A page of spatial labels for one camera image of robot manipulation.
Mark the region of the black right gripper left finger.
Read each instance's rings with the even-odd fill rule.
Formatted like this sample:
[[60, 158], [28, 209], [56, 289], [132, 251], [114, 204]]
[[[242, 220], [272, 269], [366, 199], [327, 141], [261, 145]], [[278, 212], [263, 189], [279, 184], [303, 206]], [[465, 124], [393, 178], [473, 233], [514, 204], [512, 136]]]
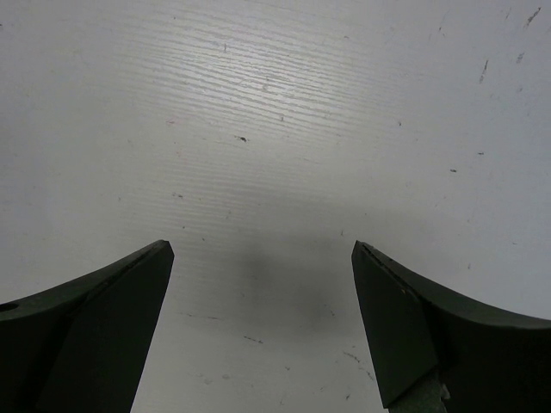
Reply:
[[128, 412], [170, 280], [156, 241], [107, 267], [1, 305], [3, 412]]

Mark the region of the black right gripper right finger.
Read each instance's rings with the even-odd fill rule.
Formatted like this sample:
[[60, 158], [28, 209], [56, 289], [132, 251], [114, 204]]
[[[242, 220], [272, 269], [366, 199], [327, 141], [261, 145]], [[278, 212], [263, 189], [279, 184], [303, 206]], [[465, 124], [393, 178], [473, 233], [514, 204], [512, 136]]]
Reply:
[[481, 303], [356, 242], [356, 295], [391, 412], [547, 412], [550, 322]]

